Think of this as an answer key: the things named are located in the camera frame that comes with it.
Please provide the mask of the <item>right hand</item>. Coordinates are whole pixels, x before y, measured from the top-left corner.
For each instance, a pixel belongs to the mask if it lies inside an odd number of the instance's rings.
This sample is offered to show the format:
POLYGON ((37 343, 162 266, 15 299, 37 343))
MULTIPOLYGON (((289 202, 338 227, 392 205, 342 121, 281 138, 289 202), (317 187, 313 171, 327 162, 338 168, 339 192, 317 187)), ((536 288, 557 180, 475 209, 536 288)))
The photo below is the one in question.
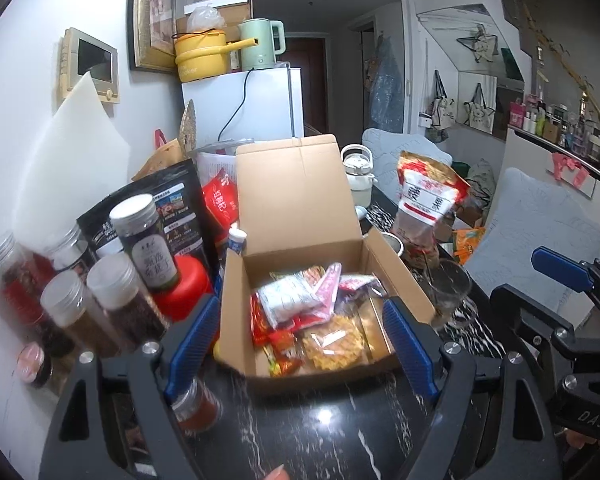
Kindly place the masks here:
POLYGON ((566 436, 566 441, 568 442, 568 444, 572 448, 576 448, 577 450, 584 448, 585 445, 595 444, 597 442, 597 440, 594 438, 587 437, 584 434, 580 434, 580 432, 573 431, 570 429, 567 429, 565 431, 565 436, 566 436))

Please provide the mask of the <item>left hand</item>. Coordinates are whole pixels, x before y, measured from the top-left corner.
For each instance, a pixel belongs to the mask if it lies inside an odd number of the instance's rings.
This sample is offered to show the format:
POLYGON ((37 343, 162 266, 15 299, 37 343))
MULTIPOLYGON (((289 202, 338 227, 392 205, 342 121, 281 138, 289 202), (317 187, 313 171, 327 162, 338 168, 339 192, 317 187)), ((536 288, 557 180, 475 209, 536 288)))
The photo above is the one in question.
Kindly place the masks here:
POLYGON ((264 480, 290 480, 284 464, 280 464, 266 475, 264 480))

